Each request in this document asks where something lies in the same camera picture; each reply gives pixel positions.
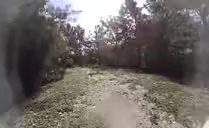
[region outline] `dirt path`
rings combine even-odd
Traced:
[[[136,89],[130,89],[132,83],[121,84],[122,80],[131,79],[130,76],[112,77],[114,80],[107,88],[91,90],[96,97],[92,97],[93,101],[98,101],[95,102],[95,111],[102,116],[108,128],[183,128],[173,115],[160,111],[155,104],[144,99],[147,90],[143,87],[137,85]]]

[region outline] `sky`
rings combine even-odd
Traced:
[[[142,5],[145,0],[137,0]],[[70,3],[75,10],[81,10],[77,16],[77,23],[85,30],[86,34],[94,30],[95,25],[100,21],[101,17],[109,15],[116,16],[124,0],[51,0],[51,3],[57,6],[63,6]]]

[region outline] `treeline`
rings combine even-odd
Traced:
[[[166,0],[147,0],[142,7],[125,0],[118,16],[103,18],[96,26],[88,63],[96,58],[99,65],[191,78],[201,26],[191,11],[170,8]]]
[[[34,2],[21,10],[8,23],[7,39],[52,44],[43,84],[62,79],[65,69],[74,65],[131,67],[191,79],[208,17],[196,7],[171,8],[167,0],[147,0],[142,7],[125,0],[118,16],[102,18],[86,37],[81,26],[71,25],[80,11],[70,6]]]

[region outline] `vegetation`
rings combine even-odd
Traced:
[[[194,104],[189,102],[192,95],[184,91],[183,85],[154,74],[182,82],[191,82],[197,72],[209,76],[209,64],[204,71],[195,65],[203,61],[197,56],[201,54],[199,42],[209,42],[209,6],[168,5],[173,4],[167,0],[147,0],[138,6],[135,0],[125,0],[119,14],[102,18],[88,37],[84,28],[72,24],[80,11],[70,6],[54,7],[47,1],[23,5],[5,26],[7,43],[21,42],[32,47],[39,44],[39,50],[50,53],[44,60],[47,65],[40,81],[40,86],[46,86],[26,106],[25,127],[63,127],[68,117],[70,128],[103,128],[101,117],[90,111],[99,99],[87,98],[93,94],[91,90],[97,94],[95,91],[119,83],[132,84],[130,90],[137,90],[137,85],[144,87],[145,101],[191,127],[188,116]],[[44,48],[46,43],[52,47]],[[92,69],[73,68],[76,66]],[[126,67],[153,74],[102,70],[102,67]],[[132,77],[117,79],[121,75]]]

